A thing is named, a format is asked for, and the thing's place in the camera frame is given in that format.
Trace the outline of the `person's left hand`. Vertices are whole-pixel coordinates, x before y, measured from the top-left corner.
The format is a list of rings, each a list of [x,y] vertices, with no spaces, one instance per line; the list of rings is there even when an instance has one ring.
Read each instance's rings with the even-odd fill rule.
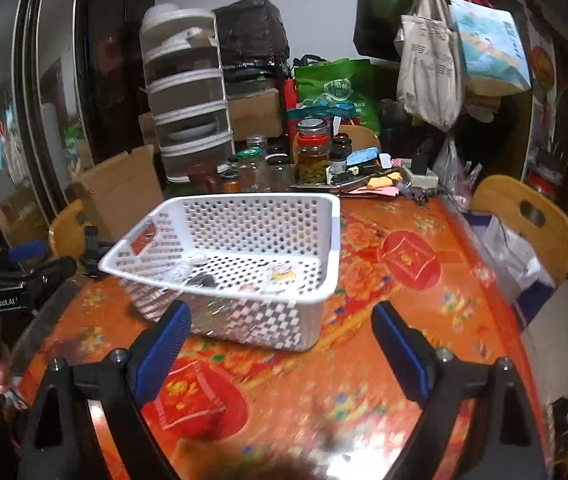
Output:
[[[16,408],[17,404],[14,403],[14,394],[12,393],[11,387],[9,352],[6,344],[3,344],[2,353],[0,354],[0,394],[10,408]]]

